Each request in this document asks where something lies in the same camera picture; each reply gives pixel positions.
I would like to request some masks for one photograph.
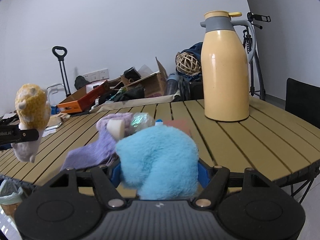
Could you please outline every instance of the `yellow lid tab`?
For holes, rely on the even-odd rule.
[[[240,16],[242,16],[242,13],[241,12],[229,13],[229,16],[230,17],[240,17]]]

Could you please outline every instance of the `blue plush toy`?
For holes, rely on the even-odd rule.
[[[198,185],[198,149],[194,141],[174,127],[143,129],[116,144],[122,183],[137,189],[143,200],[169,200],[195,196]]]

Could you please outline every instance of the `wall switch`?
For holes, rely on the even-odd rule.
[[[99,81],[99,71],[91,73],[91,82],[96,82]]]
[[[99,80],[108,79],[109,78],[109,70],[106,68],[103,70],[91,72],[88,74],[84,74],[83,77],[85,80],[87,80],[89,82],[96,82]]]
[[[100,78],[100,80],[108,79],[109,78],[109,70],[107,68],[100,70],[99,71],[99,78]]]
[[[88,82],[91,82],[91,74],[85,74],[83,75],[84,79],[87,80]]]

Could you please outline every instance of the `black chair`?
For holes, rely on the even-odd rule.
[[[285,110],[320,128],[320,88],[288,78]]]

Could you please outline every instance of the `purple fabric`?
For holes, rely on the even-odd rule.
[[[109,114],[101,118],[96,123],[96,128],[99,131],[99,139],[91,144],[68,152],[60,169],[61,171],[66,168],[85,169],[100,164],[110,165],[116,159],[115,147],[117,142],[107,131],[107,123],[110,119],[124,120],[125,131],[128,132],[132,114]]]

